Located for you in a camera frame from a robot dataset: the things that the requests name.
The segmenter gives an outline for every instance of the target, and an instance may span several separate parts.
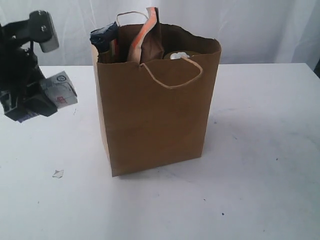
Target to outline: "white table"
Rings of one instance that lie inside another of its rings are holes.
[[[320,239],[320,80],[307,65],[219,66],[203,157],[115,178],[93,68],[42,70],[65,70],[79,103],[0,116],[1,240]]]

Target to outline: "white wall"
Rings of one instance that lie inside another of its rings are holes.
[[[0,0],[0,22],[27,19],[31,11],[51,13],[60,48],[42,53],[41,65],[91,65],[89,32],[117,13],[159,7],[160,21],[195,35],[216,38],[221,63],[307,63],[320,58],[320,0]],[[121,18],[142,23],[138,15]]]

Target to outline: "white backdrop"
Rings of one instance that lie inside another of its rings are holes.
[[[320,58],[320,0],[0,0],[0,23],[46,10],[60,48],[42,53],[38,46],[40,65],[91,65],[89,32],[112,23],[117,13],[149,6],[159,7],[163,23],[218,39],[223,64],[307,63],[314,69]]]

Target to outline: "dark blue package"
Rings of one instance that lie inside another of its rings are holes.
[[[90,32],[90,42],[96,47],[98,53],[110,50],[110,42],[118,38],[118,25],[116,22]]]

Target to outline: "small debris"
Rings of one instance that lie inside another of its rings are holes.
[[[64,171],[61,170],[61,171],[58,171],[58,170],[55,170],[54,174],[53,174],[53,178],[57,178],[57,179],[60,179],[62,178],[64,175]]]

